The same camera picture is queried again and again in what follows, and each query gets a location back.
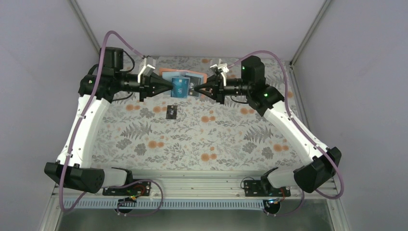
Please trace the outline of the black VIP card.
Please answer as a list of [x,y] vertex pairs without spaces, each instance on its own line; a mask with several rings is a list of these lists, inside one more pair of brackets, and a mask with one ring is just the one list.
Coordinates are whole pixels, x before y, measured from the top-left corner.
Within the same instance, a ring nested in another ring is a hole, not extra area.
[[194,89],[197,85],[201,84],[201,78],[200,77],[190,77],[190,82],[189,82],[189,96],[194,96],[194,97],[199,97],[200,94],[196,92]]
[[175,120],[177,119],[177,105],[168,105],[166,108],[166,119]]

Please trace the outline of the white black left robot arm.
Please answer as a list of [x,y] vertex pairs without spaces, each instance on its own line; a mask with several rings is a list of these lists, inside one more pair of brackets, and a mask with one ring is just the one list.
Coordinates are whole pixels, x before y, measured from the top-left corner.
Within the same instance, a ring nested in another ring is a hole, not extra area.
[[102,119],[120,91],[136,92],[140,101],[171,90],[172,84],[154,73],[156,60],[144,56],[139,71],[124,70],[122,48],[107,47],[103,61],[85,75],[78,90],[76,117],[64,148],[55,162],[47,162],[45,174],[59,187],[88,193],[115,188],[120,194],[133,191],[130,170],[118,167],[92,168],[92,153]]

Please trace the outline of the blue credit card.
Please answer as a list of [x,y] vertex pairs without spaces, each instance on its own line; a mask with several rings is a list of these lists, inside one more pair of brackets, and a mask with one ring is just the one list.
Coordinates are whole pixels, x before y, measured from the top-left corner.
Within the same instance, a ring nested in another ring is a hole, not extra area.
[[172,78],[173,89],[171,90],[171,97],[173,98],[187,98],[189,91],[190,80],[186,77]]

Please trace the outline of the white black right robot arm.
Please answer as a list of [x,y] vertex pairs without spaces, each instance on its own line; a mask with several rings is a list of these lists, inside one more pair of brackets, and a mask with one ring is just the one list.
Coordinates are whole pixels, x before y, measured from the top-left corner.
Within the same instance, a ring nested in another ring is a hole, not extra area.
[[282,133],[300,158],[300,168],[276,167],[262,175],[260,188],[263,194],[272,196],[286,186],[298,186],[306,193],[317,192],[335,175],[342,156],[340,150],[321,142],[293,114],[286,97],[266,83],[265,65],[259,57],[251,55],[241,61],[240,78],[226,77],[227,64],[219,63],[210,68],[213,75],[194,90],[220,104],[224,103],[226,96],[244,95],[249,106]]

